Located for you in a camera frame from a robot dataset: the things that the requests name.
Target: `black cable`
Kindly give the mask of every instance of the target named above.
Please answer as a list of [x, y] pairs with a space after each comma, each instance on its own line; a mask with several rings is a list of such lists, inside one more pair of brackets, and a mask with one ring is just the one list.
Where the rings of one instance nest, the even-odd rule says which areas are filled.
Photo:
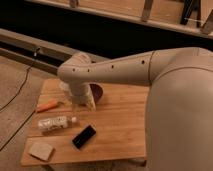
[[29, 75], [29, 72], [30, 72], [30, 69], [34, 66], [36, 60], [37, 60], [37, 52], [39, 51], [39, 49], [36, 49], [35, 53], [34, 53], [34, 60], [32, 62], [32, 64], [26, 69], [26, 75], [25, 75], [25, 79], [24, 81], [22, 82], [21, 86], [19, 87], [18, 91], [16, 92], [16, 94], [4, 105], [0, 108], [0, 113], [20, 94], [22, 88], [24, 87], [24, 85], [26, 84], [27, 82], [27, 79], [28, 79], [28, 75]]
[[5, 142], [3, 146], [0, 147], [0, 152], [4, 149], [4, 147], [9, 144], [9, 142], [16, 136], [16, 134], [20, 131], [20, 129], [27, 123], [27, 121], [33, 116], [35, 110], [25, 119], [25, 121], [21, 124], [21, 126], [13, 133], [13, 135]]

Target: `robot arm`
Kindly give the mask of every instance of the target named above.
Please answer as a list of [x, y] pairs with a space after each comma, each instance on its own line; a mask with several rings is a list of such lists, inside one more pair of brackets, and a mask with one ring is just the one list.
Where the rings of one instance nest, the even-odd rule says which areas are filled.
[[213, 170], [213, 53], [160, 50], [101, 63], [76, 54], [62, 64], [75, 103], [91, 101], [89, 82], [151, 86], [145, 112], [149, 171]]
[[72, 102], [95, 108], [89, 82], [150, 86], [176, 56], [197, 55], [199, 48], [159, 50], [99, 63], [77, 53], [58, 69], [59, 78], [70, 88]]

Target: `wooden tabletop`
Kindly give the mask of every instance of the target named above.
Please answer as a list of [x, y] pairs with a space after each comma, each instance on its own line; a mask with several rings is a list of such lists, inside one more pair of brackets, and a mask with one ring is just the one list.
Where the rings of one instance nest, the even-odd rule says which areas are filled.
[[[148, 88], [99, 85], [103, 88], [104, 94], [97, 104], [96, 111], [80, 107], [77, 110], [76, 125], [44, 135], [37, 128], [38, 120], [72, 115], [71, 103], [59, 89], [59, 80], [48, 79], [44, 82], [38, 104], [51, 99], [57, 99], [64, 104], [33, 116], [21, 159], [23, 166], [145, 157], [144, 110]], [[88, 125], [92, 125], [97, 134], [78, 150], [71, 140]], [[55, 148], [48, 162], [40, 161], [28, 154], [29, 148], [36, 141], [46, 142]]]

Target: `beige sponge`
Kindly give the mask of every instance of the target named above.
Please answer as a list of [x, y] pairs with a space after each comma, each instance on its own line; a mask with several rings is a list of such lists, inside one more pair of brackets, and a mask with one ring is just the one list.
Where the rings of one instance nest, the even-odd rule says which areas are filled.
[[52, 154], [54, 148], [47, 144], [47, 143], [44, 143], [44, 142], [35, 142], [31, 147], [30, 147], [30, 150], [29, 150], [29, 154], [36, 157], [36, 158], [39, 158], [43, 161], [48, 161], [50, 155]]

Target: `concrete floor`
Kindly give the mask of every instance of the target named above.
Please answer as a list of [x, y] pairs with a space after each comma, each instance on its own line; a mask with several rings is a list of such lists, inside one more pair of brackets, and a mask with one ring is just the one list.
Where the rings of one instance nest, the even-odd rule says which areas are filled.
[[[0, 56], [0, 108], [14, 96], [23, 82], [28, 66]], [[20, 128], [36, 107], [42, 83], [56, 76], [32, 68], [21, 93], [0, 112], [0, 148]], [[42, 171], [40, 166], [22, 167], [20, 159], [24, 149], [29, 122], [18, 131], [11, 141], [0, 151], [0, 171]], [[103, 161], [53, 166], [56, 171], [144, 171], [142, 159]]]

